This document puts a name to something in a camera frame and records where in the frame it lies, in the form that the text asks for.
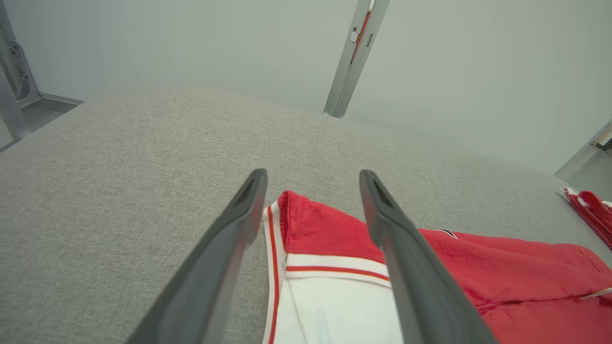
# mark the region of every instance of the gray carpeted surface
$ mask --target gray carpeted surface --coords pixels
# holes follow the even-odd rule
[[[417,226],[612,252],[536,172],[221,91],[85,103],[0,154],[5,343],[121,343],[257,167],[363,219],[375,170]],[[245,255],[226,330],[258,343],[264,236]]]

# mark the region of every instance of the red and white garment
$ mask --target red and white garment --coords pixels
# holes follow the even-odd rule
[[[263,221],[264,344],[403,343],[384,256],[363,222],[290,191]],[[420,232],[500,343],[610,342],[612,271],[588,249]]]
[[[600,200],[591,191],[576,193],[568,187],[561,191],[580,217],[612,249],[612,203]]]

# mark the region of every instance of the red fabric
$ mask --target red fabric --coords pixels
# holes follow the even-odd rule
[[[582,191],[577,196],[571,195],[567,190],[565,194],[569,198],[570,204],[586,223],[602,238],[602,240],[612,249],[612,208],[602,203],[594,193]],[[583,206],[578,201],[581,198],[587,205]]]
[[[287,253],[341,255],[383,263],[366,225],[285,191],[278,201]],[[590,250],[506,237],[420,229],[502,344],[609,343],[612,271]]]

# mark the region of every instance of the gray floor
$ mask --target gray floor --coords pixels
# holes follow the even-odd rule
[[[77,105],[62,103],[50,99],[40,99],[38,102],[22,108],[23,117],[33,132],[42,128],[52,120],[76,108]]]
[[[555,176],[576,191],[590,190],[612,201],[612,156],[593,145],[583,148]]]

